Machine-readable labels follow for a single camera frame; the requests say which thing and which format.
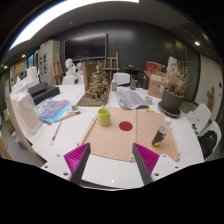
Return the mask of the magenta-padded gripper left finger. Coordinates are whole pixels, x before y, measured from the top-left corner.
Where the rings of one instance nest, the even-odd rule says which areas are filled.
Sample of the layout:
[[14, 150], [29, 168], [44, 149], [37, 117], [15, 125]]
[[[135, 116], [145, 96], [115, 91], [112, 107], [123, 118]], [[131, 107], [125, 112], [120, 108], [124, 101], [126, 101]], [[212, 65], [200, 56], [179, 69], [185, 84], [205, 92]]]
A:
[[79, 185], [89, 155], [90, 144], [86, 143], [65, 155], [57, 154], [46, 162], [42, 169]]

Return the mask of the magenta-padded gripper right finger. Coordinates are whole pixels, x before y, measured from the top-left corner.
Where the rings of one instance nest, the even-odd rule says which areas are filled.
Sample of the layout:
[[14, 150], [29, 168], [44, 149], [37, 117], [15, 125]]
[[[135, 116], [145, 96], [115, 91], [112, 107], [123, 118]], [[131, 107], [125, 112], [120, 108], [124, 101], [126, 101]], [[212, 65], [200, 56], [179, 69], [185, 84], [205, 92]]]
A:
[[180, 166], [167, 154], [158, 155], [137, 143], [133, 144], [132, 153], [145, 185], [168, 176], [180, 169]]

